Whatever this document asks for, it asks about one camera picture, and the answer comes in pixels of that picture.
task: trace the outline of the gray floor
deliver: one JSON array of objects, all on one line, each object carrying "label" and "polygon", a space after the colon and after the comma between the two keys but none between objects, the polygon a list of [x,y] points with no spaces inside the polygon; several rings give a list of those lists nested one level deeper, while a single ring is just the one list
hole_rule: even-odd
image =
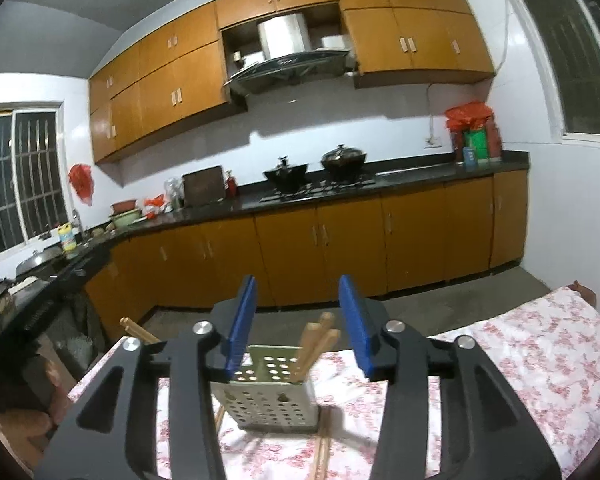
[{"label": "gray floor", "polygon": [[[544,296],[548,291],[543,283],[521,267],[513,267],[492,276],[391,298],[383,303],[392,318],[403,320],[424,335],[435,335],[498,316],[522,303]],[[337,328],[344,327],[337,306],[264,310],[255,315],[249,344],[296,344],[305,324],[318,321],[324,310],[336,315]],[[195,322],[207,316],[207,312],[159,310],[144,323],[144,327],[156,337],[167,339],[178,335],[183,329],[191,328]],[[349,338],[343,331],[335,349],[346,348],[350,348]]]}]

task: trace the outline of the silver screw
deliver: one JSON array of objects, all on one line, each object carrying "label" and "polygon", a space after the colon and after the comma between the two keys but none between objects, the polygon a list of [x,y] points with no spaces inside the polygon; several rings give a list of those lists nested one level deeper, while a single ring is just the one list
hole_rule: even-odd
[{"label": "silver screw", "polygon": [[465,350],[471,350],[475,346],[475,339],[468,335],[461,335],[458,338],[458,346]]},{"label": "silver screw", "polygon": [[133,352],[134,350],[140,348],[140,340],[135,337],[129,337],[125,339],[125,342],[122,343],[122,348],[128,352]]},{"label": "silver screw", "polygon": [[387,332],[391,333],[398,333],[404,331],[404,323],[398,319],[392,319],[390,321],[387,321],[384,327],[386,328]]},{"label": "silver screw", "polygon": [[199,321],[193,326],[193,332],[198,335],[208,334],[214,326],[209,321]]}]

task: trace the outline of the countertop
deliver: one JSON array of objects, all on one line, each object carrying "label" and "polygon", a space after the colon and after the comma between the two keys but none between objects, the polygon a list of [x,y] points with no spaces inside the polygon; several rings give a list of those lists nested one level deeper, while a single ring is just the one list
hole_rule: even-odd
[{"label": "countertop", "polygon": [[[81,290],[84,284],[107,263],[110,249],[123,240],[205,221],[397,192],[424,184],[468,180],[505,171],[527,170],[529,167],[528,154],[525,152],[504,152],[501,162],[491,162],[470,170],[465,169],[463,165],[448,162],[449,155],[451,154],[368,163],[367,166],[371,172],[393,171],[393,173],[376,174],[375,182],[364,187],[349,187],[285,201],[261,202],[263,197],[272,195],[272,187],[267,183],[241,186],[238,198],[198,208],[184,208],[177,212],[160,215],[152,220],[137,222],[99,238],[93,238],[88,244],[80,247],[56,277],[51,277],[45,286],[38,286],[35,293],[30,294],[27,301],[18,306],[16,315],[8,325],[0,330],[0,349],[14,342],[25,344],[44,332],[50,320],[55,316],[54,304],[60,303],[54,300],[64,294]],[[314,180],[319,177],[320,175],[314,175]]]}]

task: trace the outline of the pink floral pattern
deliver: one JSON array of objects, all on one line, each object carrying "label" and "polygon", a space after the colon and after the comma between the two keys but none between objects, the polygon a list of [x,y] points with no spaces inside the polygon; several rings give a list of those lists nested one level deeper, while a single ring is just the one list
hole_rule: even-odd
[{"label": "pink floral pattern", "polygon": [[[436,338],[469,334],[525,403],[566,478],[600,437],[600,315],[577,292],[559,288],[538,300]],[[75,401],[118,342],[72,390]],[[385,383],[369,383],[352,351],[325,354],[312,368],[318,403],[333,407],[328,478],[366,480],[382,423]],[[169,380],[157,400],[157,472],[171,477]],[[219,407],[213,399],[214,410]],[[429,378],[427,476],[440,470],[440,384]],[[218,437],[227,478],[307,480],[313,436],[247,433],[225,415]]]}]

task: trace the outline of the range hood chimney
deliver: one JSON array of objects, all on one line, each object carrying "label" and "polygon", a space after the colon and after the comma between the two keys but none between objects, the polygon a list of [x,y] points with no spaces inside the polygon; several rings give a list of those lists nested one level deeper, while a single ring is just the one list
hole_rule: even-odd
[{"label": "range hood chimney", "polygon": [[306,19],[300,12],[261,22],[258,36],[265,60],[243,68],[226,83],[241,95],[315,78],[338,77],[354,67],[348,48],[312,49]]}]

